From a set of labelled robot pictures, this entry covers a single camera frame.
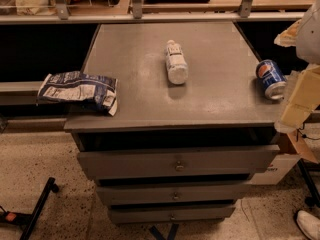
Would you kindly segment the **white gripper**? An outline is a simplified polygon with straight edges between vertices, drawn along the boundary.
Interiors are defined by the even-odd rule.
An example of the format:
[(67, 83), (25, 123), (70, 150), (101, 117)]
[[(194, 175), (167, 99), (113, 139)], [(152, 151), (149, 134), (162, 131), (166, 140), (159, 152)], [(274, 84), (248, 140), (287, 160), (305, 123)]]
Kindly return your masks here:
[[(320, 64), (320, 0), (312, 4), (302, 19), (278, 34), (274, 43), (281, 47), (296, 46), (298, 58), (310, 64)], [(287, 78), (275, 129), (280, 133), (292, 133), (319, 105), (320, 66), (308, 65), (301, 72), (292, 71)]]

